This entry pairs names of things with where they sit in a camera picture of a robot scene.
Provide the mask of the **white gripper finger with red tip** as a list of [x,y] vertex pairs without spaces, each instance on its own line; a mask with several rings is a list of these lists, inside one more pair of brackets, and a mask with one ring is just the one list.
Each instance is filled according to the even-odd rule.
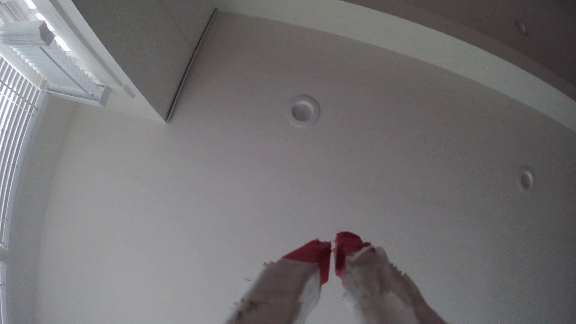
[[305,323],[328,281],[330,241],[311,240],[265,263],[225,323]]
[[335,237],[335,273],[356,323],[446,323],[385,250],[352,232]]

